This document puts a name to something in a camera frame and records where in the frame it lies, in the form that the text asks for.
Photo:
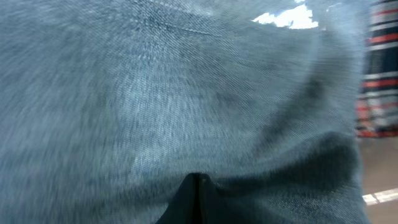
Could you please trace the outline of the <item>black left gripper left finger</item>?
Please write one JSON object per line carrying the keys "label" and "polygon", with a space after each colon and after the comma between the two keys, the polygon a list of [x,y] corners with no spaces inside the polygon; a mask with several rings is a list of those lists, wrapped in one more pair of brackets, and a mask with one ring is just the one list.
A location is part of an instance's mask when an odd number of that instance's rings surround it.
{"label": "black left gripper left finger", "polygon": [[197,178],[188,174],[156,224],[194,224],[197,222]]}

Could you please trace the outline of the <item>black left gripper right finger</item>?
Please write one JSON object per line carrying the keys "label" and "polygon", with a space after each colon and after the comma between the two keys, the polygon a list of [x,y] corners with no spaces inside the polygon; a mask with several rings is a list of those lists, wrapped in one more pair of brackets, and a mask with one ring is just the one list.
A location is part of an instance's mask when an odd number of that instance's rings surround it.
{"label": "black left gripper right finger", "polygon": [[207,174],[196,174],[196,223],[243,224],[246,221],[218,194]]}

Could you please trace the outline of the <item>blue denim cloth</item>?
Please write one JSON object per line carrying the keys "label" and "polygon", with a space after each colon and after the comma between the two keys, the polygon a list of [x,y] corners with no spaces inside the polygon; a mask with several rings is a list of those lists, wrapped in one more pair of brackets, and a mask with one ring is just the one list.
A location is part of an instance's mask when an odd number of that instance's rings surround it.
{"label": "blue denim cloth", "polygon": [[251,174],[300,37],[254,1],[2,1],[1,222],[156,223],[188,174]]}

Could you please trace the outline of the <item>red navy plaid cloth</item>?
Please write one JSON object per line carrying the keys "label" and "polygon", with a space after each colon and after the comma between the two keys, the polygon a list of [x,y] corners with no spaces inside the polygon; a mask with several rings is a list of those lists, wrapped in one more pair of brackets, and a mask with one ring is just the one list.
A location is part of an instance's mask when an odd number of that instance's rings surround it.
{"label": "red navy plaid cloth", "polygon": [[371,4],[367,64],[357,104],[357,136],[397,136],[397,0]]}

